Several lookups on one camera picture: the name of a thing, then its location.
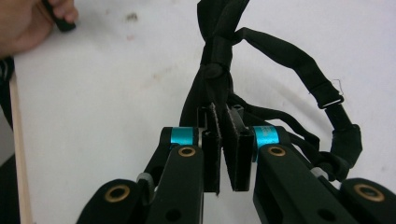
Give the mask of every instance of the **screw hole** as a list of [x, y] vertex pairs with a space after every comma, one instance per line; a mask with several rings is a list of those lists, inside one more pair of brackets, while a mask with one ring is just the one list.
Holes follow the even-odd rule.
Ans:
[[177, 209], [171, 209], [166, 213], [165, 217], [168, 221], [176, 222], [181, 218], [181, 213]]
[[125, 189], [114, 189], [110, 192], [110, 196], [113, 198], [119, 198], [122, 194], [125, 193]]
[[185, 148], [185, 149], [183, 149], [182, 153], [185, 155], [190, 154], [190, 153], [192, 153], [192, 150], [190, 148]]
[[374, 191], [373, 189], [369, 189], [369, 188], [361, 188], [361, 192], [363, 192], [369, 197], [378, 197], [379, 195], [377, 191]]

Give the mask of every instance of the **human hand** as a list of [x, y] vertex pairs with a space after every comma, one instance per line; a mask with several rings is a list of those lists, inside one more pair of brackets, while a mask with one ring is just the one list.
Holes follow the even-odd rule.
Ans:
[[[78, 18], [74, 0], [49, 0], [59, 19]], [[0, 59], [34, 48], [50, 33], [53, 21], [41, 0], [0, 0]]]

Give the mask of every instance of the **black strap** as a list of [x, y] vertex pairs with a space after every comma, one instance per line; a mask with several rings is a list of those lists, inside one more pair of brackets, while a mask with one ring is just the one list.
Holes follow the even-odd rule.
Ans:
[[291, 43], [248, 28], [235, 32], [247, 4], [248, 0], [202, 0], [198, 4], [198, 22], [205, 48], [201, 67], [183, 107], [180, 126], [196, 126], [197, 108], [211, 103], [216, 105], [221, 122], [226, 104], [233, 104], [233, 100], [238, 98], [233, 93], [233, 80], [229, 72], [232, 46], [245, 39], [276, 63], [293, 69], [317, 100], [318, 107], [325, 109], [334, 127], [331, 153], [318, 152], [318, 138], [292, 116], [246, 103], [244, 108], [262, 120], [281, 119], [286, 122], [304, 138], [307, 144], [303, 144], [296, 135], [291, 139], [294, 144], [304, 147], [303, 153], [314, 165], [324, 169], [331, 179], [345, 179], [348, 170], [356, 163], [362, 146], [359, 126], [350, 122], [341, 106], [343, 96], [323, 75], [315, 60]]
[[14, 60], [7, 57], [0, 61], [0, 105], [3, 113], [12, 128], [11, 97], [9, 94], [9, 80], [14, 73]]

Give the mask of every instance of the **finger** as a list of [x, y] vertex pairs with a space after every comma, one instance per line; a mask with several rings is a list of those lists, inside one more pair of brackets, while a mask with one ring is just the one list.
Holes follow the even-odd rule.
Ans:
[[66, 15], [64, 15], [64, 19], [69, 23], [76, 21], [77, 18], [78, 18], [78, 11], [76, 9], [74, 9], [71, 12], [68, 12]]
[[42, 0], [42, 4], [40, 4], [40, 5], [43, 5], [46, 8], [46, 10], [49, 12], [51, 18], [53, 19], [53, 21], [55, 21], [56, 26], [59, 28], [59, 30], [62, 33], [72, 31], [72, 30], [74, 30], [76, 28], [76, 25], [74, 24], [74, 20], [76, 18], [74, 18], [74, 17], [76, 17], [76, 15], [78, 13], [76, 12], [77, 10], [74, 7], [73, 7], [73, 10], [71, 12], [66, 12], [67, 14], [70, 14], [70, 16], [68, 16], [68, 19], [71, 22], [69, 22], [69, 21], [64, 19], [65, 16], [57, 17], [55, 15], [54, 7], [50, 4], [50, 2], [48, 0]]
[[53, 6], [53, 13], [59, 19], [76, 10], [73, 0], [63, 0]]

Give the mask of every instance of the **black fabric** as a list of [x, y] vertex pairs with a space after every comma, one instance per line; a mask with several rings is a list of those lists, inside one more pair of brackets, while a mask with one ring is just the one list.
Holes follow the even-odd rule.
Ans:
[[0, 105], [3, 109], [4, 116], [6, 117], [9, 126], [12, 128], [11, 96], [9, 93], [8, 82], [0, 85]]
[[293, 69], [316, 98], [318, 107], [333, 102], [344, 101], [338, 90], [323, 75], [315, 60], [291, 43], [274, 36], [242, 28], [235, 33], [234, 43], [245, 39], [251, 46], [258, 49], [274, 62]]
[[[359, 126], [352, 125], [345, 111], [339, 107], [344, 101], [343, 96], [323, 75], [315, 60], [301, 49], [248, 28], [235, 31], [247, 4], [245, 0], [202, 0], [198, 4], [198, 22], [205, 48], [201, 67], [183, 107], [180, 126], [197, 126], [197, 108], [212, 103], [216, 106], [219, 123], [222, 123], [226, 105], [235, 104], [236, 101], [247, 111], [245, 121], [263, 123], [281, 119], [287, 123], [304, 138], [290, 134], [293, 144], [301, 147], [312, 163], [331, 173], [332, 178], [342, 180], [362, 150]], [[249, 105], [234, 94], [229, 71], [233, 57], [232, 45], [243, 39], [276, 63], [293, 69], [317, 100], [318, 107], [326, 108], [334, 127], [331, 155], [319, 152], [319, 139], [289, 114]]]
[[0, 167], [0, 223], [21, 223], [15, 155]]
[[[0, 105], [8, 124], [12, 129], [9, 80], [14, 73], [13, 59], [6, 58], [1, 61], [0, 69], [0, 75], [2, 75], [0, 78]], [[21, 223], [15, 155], [0, 166], [0, 223]]]
[[0, 61], [0, 105], [12, 128], [11, 97], [9, 94], [9, 80], [14, 73], [15, 65], [12, 57]]

